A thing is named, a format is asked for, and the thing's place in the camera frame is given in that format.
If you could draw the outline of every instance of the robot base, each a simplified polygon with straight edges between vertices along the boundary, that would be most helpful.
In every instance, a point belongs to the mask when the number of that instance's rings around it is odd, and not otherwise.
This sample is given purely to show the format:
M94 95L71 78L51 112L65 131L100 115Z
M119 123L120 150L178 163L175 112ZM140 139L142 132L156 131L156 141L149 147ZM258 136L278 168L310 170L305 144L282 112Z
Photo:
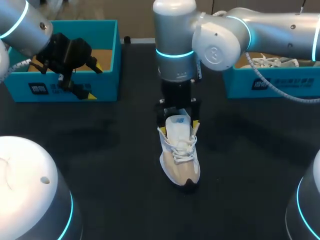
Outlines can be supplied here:
M80 240L81 214L52 157L38 144L0 137L0 239Z

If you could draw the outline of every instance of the white shoelace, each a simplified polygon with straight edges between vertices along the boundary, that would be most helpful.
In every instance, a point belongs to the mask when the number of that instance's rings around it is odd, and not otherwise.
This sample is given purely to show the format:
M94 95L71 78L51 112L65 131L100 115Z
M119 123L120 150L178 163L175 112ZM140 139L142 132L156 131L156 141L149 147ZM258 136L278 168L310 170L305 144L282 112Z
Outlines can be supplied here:
M266 58L265 55L261 54L262 57L252 58L252 61L256 65L260 65L261 68L273 68L273 67L281 67L281 61L277 57Z
M260 65L261 68L279 68L279 67L287 67L289 62L292 62L296 67L299 67L299 62L297 59L291 58L278 58L278 57L271 57L266 58L265 55L261 53L262 57L252 58L252 61L255 65Z
M159 127L157 130L163 136L165 142L170 146L170 148L172 150L173 159L176 164L193 161L195 159L194 154L195 154L195 146L196 146L196 143L198 140L197 136L191 135L190 140L179 139L177 141L176 145L172 145L170 143L169 139L166 137L166 135L164 135L164 133L160 130ZM187 146L186 147L180 147L180 146L178 147L177 145L179 143L186 143Z

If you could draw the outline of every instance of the robot logo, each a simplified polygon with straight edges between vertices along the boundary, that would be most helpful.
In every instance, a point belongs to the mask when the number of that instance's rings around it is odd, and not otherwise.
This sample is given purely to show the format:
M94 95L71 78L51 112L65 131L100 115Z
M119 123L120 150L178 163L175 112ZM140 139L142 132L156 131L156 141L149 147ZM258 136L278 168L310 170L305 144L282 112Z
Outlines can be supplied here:
M205 50L205 58L211 64L219 64L222 62L222 52L216 46L209 46Z

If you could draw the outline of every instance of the blue box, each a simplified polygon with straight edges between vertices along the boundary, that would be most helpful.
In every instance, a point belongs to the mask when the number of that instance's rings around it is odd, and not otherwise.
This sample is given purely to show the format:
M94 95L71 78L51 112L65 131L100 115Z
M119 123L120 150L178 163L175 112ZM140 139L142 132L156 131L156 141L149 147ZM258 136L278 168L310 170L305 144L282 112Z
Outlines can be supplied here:
M258 70L271 84L289 95L300 98L320 96L320 67L272 67ZM223 80L230 99L281 97L266 86L252 68L233 66L223 72Z
M96 74L94 71L78 71L72 75L75 84L90 91L99 102L114 102L118 99L121 71L121 42L116 20L52 21L54 33L63 33L69 39L83 38L92 49L112 50L110 70ZM27 58L14 49L9 50L10 64L14 65ZM58 74L28 72L29 67L18 69L5 81L15 102L86 102L70 92L57 88ZM48 94L33 94L29 84L40 83Z

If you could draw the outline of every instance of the shoe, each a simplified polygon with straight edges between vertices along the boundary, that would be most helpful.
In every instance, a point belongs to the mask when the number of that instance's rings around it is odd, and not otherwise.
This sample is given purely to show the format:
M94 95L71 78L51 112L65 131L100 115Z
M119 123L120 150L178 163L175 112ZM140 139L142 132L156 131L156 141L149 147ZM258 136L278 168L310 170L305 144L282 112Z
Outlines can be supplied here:
M252 62L257 68L298 68L299 62L297 59L291 59L287 57L271 57L266 58L265 55L261 53L262 57L252 58ZM241 67L242 69L251 68L250 65L245 65Z
M166 119L165 132L159 127L157 129L162 146L159 159L161 167L171 182L186 189L194 188L200 178L196 150L196 134L200 123L197 123L195 128L192 128L190 123L190 116L182 109L179 115Z

